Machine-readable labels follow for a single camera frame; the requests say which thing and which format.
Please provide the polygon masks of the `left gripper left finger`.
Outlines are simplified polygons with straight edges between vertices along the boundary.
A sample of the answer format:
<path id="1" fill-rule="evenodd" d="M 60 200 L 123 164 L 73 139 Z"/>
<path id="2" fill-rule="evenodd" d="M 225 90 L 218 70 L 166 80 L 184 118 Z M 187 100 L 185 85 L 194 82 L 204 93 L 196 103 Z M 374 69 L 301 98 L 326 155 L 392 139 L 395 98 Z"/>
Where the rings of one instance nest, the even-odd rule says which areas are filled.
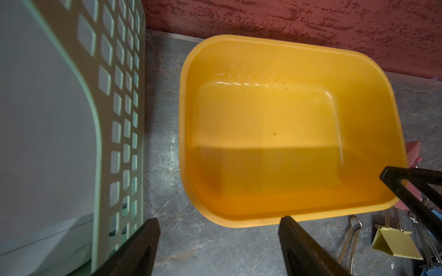
<path id="1" fill-rule="evenodd" d="M 93 275 L 150 276 L 160 234 L 158 219 L 147 220 Z"/>

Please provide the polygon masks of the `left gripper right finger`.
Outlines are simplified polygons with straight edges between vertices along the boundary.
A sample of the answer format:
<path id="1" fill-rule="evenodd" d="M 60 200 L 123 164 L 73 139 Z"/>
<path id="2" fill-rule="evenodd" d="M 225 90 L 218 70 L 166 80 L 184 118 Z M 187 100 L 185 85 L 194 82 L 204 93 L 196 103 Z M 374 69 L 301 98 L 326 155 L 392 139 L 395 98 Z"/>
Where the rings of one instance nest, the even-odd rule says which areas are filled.
<path id="1" fill-rule="evenodd" d="M 292 217 L 281 218 L 278 235 L 289 276 L 349 275 Z"/>

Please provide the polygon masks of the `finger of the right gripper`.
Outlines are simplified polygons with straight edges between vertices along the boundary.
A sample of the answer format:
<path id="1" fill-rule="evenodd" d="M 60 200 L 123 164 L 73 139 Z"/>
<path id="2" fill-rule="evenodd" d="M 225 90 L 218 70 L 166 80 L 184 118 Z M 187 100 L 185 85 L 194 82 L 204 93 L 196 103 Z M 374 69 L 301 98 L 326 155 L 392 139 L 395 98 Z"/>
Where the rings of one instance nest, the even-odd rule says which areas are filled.
<path id="1" fill-rule="evenodd" d="M 442 185 L 440 171 L 387 166 L 379 176 L 380 180 L 412 211 L 433 236 L 442 240 L 442 221 L 416 198 L 403 184 L 410 182 L 438 208 L 442 207 L 442 196 L 432 187 Z"/>

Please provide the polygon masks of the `yellow plastic storage box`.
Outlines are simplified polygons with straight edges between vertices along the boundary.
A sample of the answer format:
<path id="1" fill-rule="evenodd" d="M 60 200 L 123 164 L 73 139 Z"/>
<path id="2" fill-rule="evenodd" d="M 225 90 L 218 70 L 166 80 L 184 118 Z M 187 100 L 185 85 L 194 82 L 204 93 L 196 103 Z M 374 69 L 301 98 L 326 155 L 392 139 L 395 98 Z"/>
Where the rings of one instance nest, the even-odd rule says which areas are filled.
<path id="1" fill-rule="evenodd" d="M 179 158 L 193 206 L 231 228 L 388 209 L 379 176 L 408 166 L 391 83 L 368 56 L 226 34 L 184 62 Z"/>

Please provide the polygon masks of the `yellow binder clip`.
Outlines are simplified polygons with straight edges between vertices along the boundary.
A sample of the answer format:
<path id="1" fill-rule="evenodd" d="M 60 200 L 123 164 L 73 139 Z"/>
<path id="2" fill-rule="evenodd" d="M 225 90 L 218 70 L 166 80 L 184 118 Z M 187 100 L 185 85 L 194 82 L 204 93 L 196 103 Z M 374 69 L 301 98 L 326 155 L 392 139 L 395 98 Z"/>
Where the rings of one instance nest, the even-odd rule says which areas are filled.
<path id="1" fill-rule="evenodd" d="M 349 227 L 346 231 L 344 244 L 337 259 L 337 263 L 341 265 L 346 252 L 349 250 L 348 264 L 346 267 L 349 274 L 352 274 L 353 271 L 356 247 L 359 240 L 359 233 L 362 229 L 363 225 L 356 216 L 349 217 Z"/>
<path id="2" fill-rule="evenodd" d="M 383 225 L 375 226 L 371 248 L 391 256 L 422 261 L 423 257 L 411 237 L 412 233 L 400 225 L 397 208 L 387 209 L 384 218 Z"/>

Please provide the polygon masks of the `blue binder clip upper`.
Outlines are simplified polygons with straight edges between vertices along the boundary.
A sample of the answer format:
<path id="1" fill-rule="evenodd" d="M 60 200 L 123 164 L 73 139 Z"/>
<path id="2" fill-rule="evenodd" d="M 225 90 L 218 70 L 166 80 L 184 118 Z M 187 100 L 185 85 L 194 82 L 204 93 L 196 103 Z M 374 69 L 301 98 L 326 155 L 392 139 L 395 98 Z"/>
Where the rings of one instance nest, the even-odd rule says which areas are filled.
<path id="1" fill-rule="evenodd" d="M 442 207 L 442 196 L 431 186 L 425 184 L 421 186 L 422 192 L 428 199 L 430 199 L 436 206 Z M 407 196 L 403 196 L 402 201 L 406 206 L 417 216 L 420 222 L 427 227 L 433 236 L 442 242 L 442 221 L 422 202 L 415 198 L 415 196 L 408 190 Z"/>

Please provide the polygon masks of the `blue binder clip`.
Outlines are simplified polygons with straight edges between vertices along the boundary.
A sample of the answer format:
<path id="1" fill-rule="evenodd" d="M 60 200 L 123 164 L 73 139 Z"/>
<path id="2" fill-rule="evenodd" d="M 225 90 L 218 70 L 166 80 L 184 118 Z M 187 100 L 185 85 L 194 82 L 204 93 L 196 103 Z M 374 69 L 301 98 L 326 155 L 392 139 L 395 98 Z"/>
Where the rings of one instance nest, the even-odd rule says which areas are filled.
<path id="1" fill-rule="evenodd" d="M 430 199 L 436 206 L 442 207 L 442 196 L 431 186 L 425 184 L 421 186 L 422 192 L 428 199 Z M 403 196 L 402 201 L 406 206 L 417 216 L 420 222 L 427 227 L 433 236 L 442 242 L 442 221 L 422 202 L 415 198 L 415 196 L 408 190 L 407 196 Z"/>
<path id="2" fill-rule="evenodd" d="M 418 235 L 421 239 L 422 249 L 426 264 L 420 266 L 422 276 L 441 276 L 442 275 L 442 258 L 430 238 L 428 230 L 418 220 L 415 221 Z"/>

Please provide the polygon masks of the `blue binder clip middle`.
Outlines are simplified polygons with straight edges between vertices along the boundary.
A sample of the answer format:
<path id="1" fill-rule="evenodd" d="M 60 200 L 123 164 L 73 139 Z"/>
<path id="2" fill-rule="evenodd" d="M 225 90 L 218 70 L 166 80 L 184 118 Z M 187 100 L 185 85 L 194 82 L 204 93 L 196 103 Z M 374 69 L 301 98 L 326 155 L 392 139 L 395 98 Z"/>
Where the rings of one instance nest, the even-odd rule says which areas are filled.
<path id="1" fill-rule="evenodd" d="M 418 235 L 421 239 L 422 249 L 426 264 L 420 266 L 422 276 L 441 276 L 442 275 L 442 258 L 430 238 L 428 230 L 418 220 L 415 221 Z"/>

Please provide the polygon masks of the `green file organizer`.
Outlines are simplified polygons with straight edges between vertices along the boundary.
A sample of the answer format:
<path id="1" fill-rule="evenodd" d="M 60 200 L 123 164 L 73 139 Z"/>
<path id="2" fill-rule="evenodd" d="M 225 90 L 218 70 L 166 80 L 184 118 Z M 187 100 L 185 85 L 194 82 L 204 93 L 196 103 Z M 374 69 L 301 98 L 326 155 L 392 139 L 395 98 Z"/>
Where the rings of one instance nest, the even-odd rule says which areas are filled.
<path id="1" fill-rule="evenodd" d="M 94 273 L 143 223 L 140 1 L 1 2 L 1 274 Z"/>

